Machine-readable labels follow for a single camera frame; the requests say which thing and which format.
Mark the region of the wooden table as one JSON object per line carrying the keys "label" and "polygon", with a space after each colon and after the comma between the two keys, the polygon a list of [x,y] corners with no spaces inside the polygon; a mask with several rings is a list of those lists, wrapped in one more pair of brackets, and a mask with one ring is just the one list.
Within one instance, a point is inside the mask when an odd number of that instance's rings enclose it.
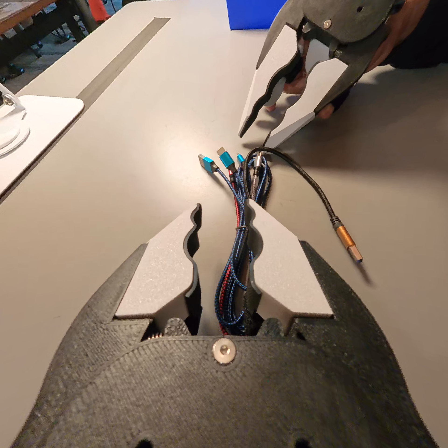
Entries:
{"label": "wooden table", "polygon": [[28,20],[39,11],[57,2],[56,0],[1,0],[0,1],[0,34]]}

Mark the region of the grey metal table leg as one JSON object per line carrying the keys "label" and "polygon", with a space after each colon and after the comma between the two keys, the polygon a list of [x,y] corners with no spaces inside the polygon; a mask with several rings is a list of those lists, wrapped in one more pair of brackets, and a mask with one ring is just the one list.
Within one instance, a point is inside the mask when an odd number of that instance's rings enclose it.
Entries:
{"label": "grey metal table leg", "polygon": [[88,1],[87,0],[73,0],[71,1],[76,10],[77,13],[81,19],[81,22],[83,23],[84,28],[87,30],[88,33],[93,32],[94,30],[97,29],[98,24],[95,21],[92,13],[91,13],[91,9],[89,7]]}

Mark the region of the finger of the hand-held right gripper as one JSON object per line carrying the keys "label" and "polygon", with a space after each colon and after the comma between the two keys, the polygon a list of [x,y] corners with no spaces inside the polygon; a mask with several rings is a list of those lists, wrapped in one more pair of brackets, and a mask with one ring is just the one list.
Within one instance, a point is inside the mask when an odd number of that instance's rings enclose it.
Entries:
{"label": "finger of the hand-held right gripper", "polygon": [[317,115],[318,105],[347,68],[343,61],[329,57],[328,46],[317,39],[311,40],[305,58],[305,89],[299,100],[286,110],[282,122],[270,132],[265,147],[277,148],[311,122]]}
{"label": "finger of the hand-held right gripper", "polygon": [[286,24],[255,70],[241,117],[239,137],[244,136],[264,106],[271,107],[278,101],[287,76],[300,59],[297,31]]}

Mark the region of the document stand with instruction sheet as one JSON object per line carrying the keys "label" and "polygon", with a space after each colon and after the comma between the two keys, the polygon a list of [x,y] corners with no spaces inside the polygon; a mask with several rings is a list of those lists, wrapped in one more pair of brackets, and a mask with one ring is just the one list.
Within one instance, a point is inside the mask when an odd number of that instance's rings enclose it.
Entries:
{"label": "document stand with instruction sheet", "polygon": [[3,196],[74,122],[85,104],[78,98],[16,96],[3,84],[0,89],[0,193]]}

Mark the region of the person's right forearm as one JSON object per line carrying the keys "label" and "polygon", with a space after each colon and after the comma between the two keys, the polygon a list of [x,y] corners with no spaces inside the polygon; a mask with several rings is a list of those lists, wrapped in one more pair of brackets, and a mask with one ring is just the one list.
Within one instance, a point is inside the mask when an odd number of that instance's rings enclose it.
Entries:
{"label": "person's right forearm", "polygon": [[412,33],[381,65],[396,69],[425,69],[448,62],[448,2],[431,0]]}

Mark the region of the person's right hand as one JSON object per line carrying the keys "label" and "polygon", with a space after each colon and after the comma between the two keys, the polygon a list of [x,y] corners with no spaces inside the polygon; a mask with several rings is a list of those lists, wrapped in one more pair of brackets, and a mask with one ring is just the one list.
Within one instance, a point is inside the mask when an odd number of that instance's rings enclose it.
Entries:
{"label": "person's right hand", "polygon": [[[393,49],[401,44],[413,32],[427,9],[429,2],[429,0],[406,0],[401,9],[396,14],[389,17],[386,23],[388,27],[388,36],[377,49],[365,73],[381,65]],[[304,41],[304,39],[301,38],[299,44],[303,46],[302,56],[306,59],[310,42]],[[302,94],[305,90],[306,77],[306,70],[305,68],[302,68],[293,81],[285,83],[283,92],[294,95]],[[318,117],[321,119],[328,119],[335,110],[339,109],[340,105],[345,101],[344,98],[342,100],[335,99],[333,103],[327,104],[318,113]]]}

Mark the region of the blue plastic bin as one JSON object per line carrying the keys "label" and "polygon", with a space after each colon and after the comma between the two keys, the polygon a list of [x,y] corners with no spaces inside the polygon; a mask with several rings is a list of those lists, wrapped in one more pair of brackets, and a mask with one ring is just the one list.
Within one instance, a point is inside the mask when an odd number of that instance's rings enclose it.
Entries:
{"label": "blue plastic bin", "polygon": [[286,0],[227,0],[230,30],[269,29]]}

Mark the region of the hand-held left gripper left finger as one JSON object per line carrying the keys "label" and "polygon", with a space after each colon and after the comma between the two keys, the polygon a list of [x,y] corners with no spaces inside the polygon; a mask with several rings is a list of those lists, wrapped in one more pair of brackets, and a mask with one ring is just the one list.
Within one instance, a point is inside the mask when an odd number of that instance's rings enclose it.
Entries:
{"label": "hand-held left gripper left finger", "polygon": [[182,319],[197,334],[202,313],[199,249],[202,206],[190,206],[151,238],[123,295],[115,317],[151,318],[160,330],[171,318]]}

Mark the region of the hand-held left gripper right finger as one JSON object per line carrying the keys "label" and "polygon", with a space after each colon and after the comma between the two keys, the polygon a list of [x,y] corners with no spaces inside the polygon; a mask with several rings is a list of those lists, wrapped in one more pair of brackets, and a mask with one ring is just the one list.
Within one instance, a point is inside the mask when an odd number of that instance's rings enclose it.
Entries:
{"label": "hand-held left gripper right finger", "polygon": [[245,297],[248,325],[277,319],[288,333],[294,318],[332,318],[300,240],[252,199],[245,202],[247,246],[253,258]]}

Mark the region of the orange traffic cone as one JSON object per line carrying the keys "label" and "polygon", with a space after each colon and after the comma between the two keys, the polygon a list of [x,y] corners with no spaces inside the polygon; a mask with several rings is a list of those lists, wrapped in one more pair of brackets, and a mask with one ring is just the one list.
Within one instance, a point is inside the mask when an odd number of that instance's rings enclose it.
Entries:
{"label": "orange traffic cone", "polygon": [[91,14],[97,23],[103,23],[110,18],[102,0],[88,0]]}

